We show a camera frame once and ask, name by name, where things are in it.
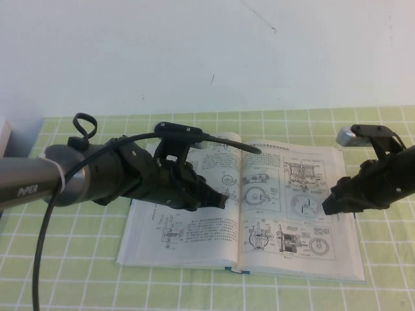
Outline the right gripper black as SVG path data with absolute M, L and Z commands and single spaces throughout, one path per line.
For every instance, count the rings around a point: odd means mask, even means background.
M 325 215 L 387 209 L 399 200 L 399 185 L 390 161 L 367 160 L 354 177 L 340 178 L 323 202 Z

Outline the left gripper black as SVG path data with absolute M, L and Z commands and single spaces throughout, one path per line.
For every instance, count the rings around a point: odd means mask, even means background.
M 178 165 L 171 160 L 156 160 L 156 171 L 139 188 L 139 199 L 196 211 L 199 208 L 225 208 L 227 195 L 208 185 L 206 178 L 199 176 L 192 165 Z

